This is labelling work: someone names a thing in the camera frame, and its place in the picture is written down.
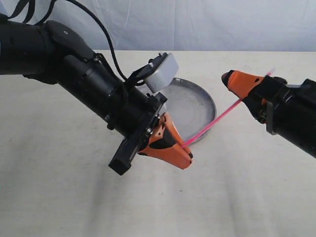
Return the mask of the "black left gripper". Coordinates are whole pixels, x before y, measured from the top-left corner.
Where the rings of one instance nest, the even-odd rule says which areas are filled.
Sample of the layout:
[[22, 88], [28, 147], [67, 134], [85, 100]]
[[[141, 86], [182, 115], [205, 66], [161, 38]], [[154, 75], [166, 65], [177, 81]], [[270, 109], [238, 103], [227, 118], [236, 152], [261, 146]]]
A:
[[[124, 137], [109, 163], [117, 174], [123, 175], [131, 167], [137, 153], [179, 169], [192, 164], [192, 152], [182, 147], [184, 141], [168, 112], [160, 116], [154, 129], [158, 113], [167, 101], [163, 94], [146, 96], [135, 87], [126, 88], [102, 64], [86, 63], [72, 55], [62, 59], [59, 72], [59, 84], [102, 118], [109, 130]], [[152, 131], [152, 147], [139, 151]]]

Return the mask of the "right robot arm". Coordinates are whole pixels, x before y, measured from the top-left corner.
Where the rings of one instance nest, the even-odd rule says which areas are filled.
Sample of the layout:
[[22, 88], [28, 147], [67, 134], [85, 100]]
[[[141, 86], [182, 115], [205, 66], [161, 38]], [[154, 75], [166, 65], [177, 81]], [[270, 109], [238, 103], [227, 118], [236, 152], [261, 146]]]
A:
[[316, 83], [289, 84], [277, 76], [256, 76], [237, 70], [222, 75], [237, 96], [271, 135], [279, 135], [312, 157], [316, 156]]

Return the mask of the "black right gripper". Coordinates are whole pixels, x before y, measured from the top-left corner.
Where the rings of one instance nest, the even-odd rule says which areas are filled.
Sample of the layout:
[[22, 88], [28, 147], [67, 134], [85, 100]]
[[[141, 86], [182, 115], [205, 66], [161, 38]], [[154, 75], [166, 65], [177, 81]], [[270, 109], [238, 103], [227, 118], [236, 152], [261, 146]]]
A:
[[[253, 118], [265, 124], [266, 131], [271, 135], [277, 134], [277, 123], [289, 102], [308, 88], [305, 84], [288, 84], [280, 77], [264, 78], [237, 70], [224, 73], [221, 79], [230, 92], [239, 99], [244, 99]], [[254, 99], [247, 97], [250, 91]]]

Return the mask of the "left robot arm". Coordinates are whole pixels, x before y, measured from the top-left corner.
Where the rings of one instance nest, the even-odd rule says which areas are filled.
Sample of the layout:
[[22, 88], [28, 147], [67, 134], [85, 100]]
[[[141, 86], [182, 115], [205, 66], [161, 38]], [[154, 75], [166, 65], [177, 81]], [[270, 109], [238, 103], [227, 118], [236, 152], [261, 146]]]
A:
[[193, 155], [171, 116], [162, 110], [161, 90], [179, 67], [161, 53], [121, 81], [104, 56], [75, 31], [57, 21], [36, 26], [0, 16], [0, 73], [59, 84], [123, 136], [109, 167], [123, 175], [135, 155], [163, 160], [185, 169]]

